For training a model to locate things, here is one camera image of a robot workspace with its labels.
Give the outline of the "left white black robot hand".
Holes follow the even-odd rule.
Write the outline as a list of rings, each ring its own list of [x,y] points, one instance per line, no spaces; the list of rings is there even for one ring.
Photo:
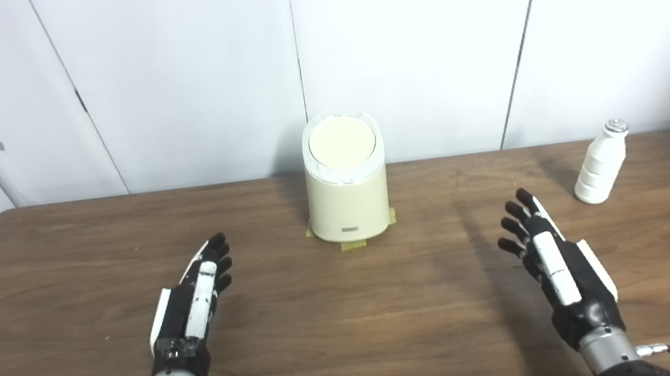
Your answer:
[[[180,282],[161,291],[150,333],[152,376],[175,371],[209,375],[209,326],[220,294],[233,281],[228,273],[233,265],[229,250],[223,232],[208,238]]]

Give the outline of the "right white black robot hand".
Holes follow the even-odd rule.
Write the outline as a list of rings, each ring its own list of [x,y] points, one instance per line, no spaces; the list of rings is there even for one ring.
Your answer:
[[[564,343],[579,350],[590,332],[625,331],[615,285],[589,245],[564,238],[541,201],[524,188],[504,206],[501,228],[516,238],[500,237],[498,248],[516,256],[539,283]]]

